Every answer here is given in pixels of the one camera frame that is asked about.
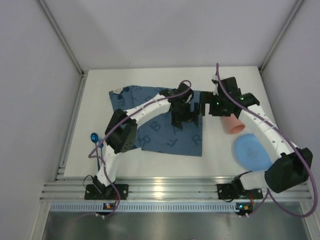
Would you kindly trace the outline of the pink plastic cup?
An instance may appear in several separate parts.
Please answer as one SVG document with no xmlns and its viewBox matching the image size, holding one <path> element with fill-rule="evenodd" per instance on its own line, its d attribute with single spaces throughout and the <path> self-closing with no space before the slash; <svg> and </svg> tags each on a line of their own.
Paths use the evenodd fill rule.
<svg viewBox="0 0 320 240">
<path fill-rule="evenodd" d="M 235 135 L 245 129 L 245 124 L 234 114 L 231 114 L 231 116 L 222 116 L 220 117 L 220 121 L 226 134 Z"/>
</svg>

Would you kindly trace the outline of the blue lettered cloth placemat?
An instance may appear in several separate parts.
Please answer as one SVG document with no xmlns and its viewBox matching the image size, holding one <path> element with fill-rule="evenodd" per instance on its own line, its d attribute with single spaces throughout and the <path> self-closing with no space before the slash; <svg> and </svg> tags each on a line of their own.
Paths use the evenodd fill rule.
<svg viewBox="0 0 320 240">
<path fill-rule="evenodd" d="M 109 98 L 113 110 L 128 110 L 139 106 L 162 91 L 163 87 L 129 85 L 110 91 Z M 183 128 L 172 126 L 171 113 L 167 112 L 144 123 L 138 128 L 133 149 L 163 154 L 202 156 L 203 126 L 184 122 Z"/>
</svg>

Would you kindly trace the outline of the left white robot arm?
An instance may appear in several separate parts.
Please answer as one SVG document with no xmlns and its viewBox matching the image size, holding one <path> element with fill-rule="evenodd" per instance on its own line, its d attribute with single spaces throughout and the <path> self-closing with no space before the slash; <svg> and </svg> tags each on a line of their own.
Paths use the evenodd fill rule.
<svg viewBox="0 0 320 240">
<path fill-rule="evenodd" d="M 94 152 L 104 145 L 104 156 L 96 156 L 101 161 L 100 169 L 92 177 L 92 184 L 99 194 L 106 195 L 109 186 L 115 188 L 119 155 L 132 149 L 138 129 L 143 124 L 166 113 L 171 114 L 173 127 L 182 129 L 183 123 L 199 124 L 198 104 L 195 103 L 191 108 L 194 98 L 191 85 L 189 80 L 183 80 L 177 88 L 163 89 L 145 103 L 126 110 L 119 108 L 113 112 L 104 138 L 88 156 L 93 158 Z"/>
</svg>

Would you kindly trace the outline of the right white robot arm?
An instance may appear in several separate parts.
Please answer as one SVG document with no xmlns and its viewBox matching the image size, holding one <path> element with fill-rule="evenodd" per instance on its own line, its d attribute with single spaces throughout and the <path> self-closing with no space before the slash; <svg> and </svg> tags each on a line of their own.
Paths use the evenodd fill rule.
<svg viewBox="0 0 320 240">
<path fill-rule="evenodd" d="M 215 80 L 214 84 L 215 92 L 200 93 L 201 115 L 205 115 L 206 105 L 209 105 L 209 114 L 214 117 L 234 115 L 257 138 L 268 160 L 264 163 L 262 158 L 257 159 L 257 167 L 249 167 L 248 172 L 234 178 L 242 191 L 268 188 L 281 193 L 311 178 L 312 152 L 288 140 L 268 118 L 252 93 L 242 93 L 235 77 Z"/>
</svg>

